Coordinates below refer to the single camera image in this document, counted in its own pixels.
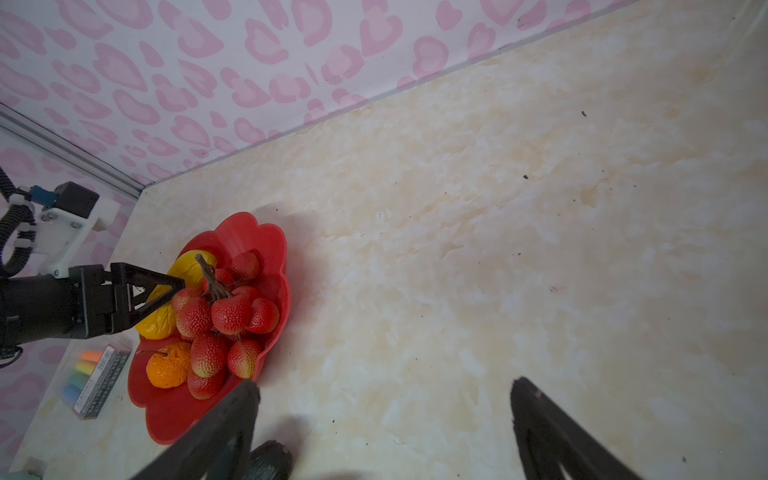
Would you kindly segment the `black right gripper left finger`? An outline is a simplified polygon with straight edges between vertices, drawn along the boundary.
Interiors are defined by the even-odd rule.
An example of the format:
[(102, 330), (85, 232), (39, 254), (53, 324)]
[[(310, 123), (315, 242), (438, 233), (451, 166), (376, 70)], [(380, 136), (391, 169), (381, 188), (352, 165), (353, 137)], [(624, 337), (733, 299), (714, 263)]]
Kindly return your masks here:
[(241, 383), (133, 478), (243, 478), (259, 403), (258, 386), (251, 381)]

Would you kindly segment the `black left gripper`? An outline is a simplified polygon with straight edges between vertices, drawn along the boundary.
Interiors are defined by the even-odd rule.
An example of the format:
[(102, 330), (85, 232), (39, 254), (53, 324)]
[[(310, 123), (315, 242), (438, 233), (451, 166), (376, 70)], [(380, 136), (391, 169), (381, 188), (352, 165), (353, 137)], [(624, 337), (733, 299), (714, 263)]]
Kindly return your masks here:
[(1, 281), (1, 358), (50, 338), (88, 339), (135, 327), (185, 288), (179, 277), (117, 262)]

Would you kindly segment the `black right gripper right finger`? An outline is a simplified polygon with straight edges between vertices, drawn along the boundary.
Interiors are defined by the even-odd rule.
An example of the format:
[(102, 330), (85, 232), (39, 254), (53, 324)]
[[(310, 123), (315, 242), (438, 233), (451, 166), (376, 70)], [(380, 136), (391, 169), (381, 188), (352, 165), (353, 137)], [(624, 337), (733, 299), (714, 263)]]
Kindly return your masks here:
[(527, 479), (637, 479), (526, 377), (510, 391), (513, 430)]

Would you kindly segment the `orange fake tangerine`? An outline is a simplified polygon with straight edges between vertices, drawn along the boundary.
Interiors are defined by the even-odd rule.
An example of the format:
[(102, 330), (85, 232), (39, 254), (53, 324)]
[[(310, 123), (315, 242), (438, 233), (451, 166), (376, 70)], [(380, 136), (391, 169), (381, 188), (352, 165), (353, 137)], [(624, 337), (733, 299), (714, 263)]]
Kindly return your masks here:
[(151, 352), (146, 375), (154, 387), (172, 389), (187, 382), (190, 365), (191, 344), (177, 342)]

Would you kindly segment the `red lychee bunch with stem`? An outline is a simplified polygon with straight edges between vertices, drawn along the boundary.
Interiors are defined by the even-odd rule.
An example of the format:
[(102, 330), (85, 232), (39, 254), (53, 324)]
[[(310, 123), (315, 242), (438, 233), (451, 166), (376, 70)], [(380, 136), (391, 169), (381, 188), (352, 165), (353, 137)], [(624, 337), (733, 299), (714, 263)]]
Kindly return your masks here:
[(268, 347), (284, 326), (287, 309), (263, 283), (259, 256), (246, 251), (224, 266), (193, 250), (177, 259), (186, 288), (171, 302), (176, 328), (191, 344), (186, 382), (191, 396), (207, 400), (229, 378), (254, 379)]

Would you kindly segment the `dark fake avocado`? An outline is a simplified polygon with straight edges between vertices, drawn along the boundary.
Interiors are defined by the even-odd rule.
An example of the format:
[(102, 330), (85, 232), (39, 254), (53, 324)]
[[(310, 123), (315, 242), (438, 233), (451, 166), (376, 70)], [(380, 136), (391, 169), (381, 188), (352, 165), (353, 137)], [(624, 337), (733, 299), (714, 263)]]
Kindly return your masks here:
[(294, 457), (284, 444), (268, 440), (253, 450), (243, 480), (288, 480)]

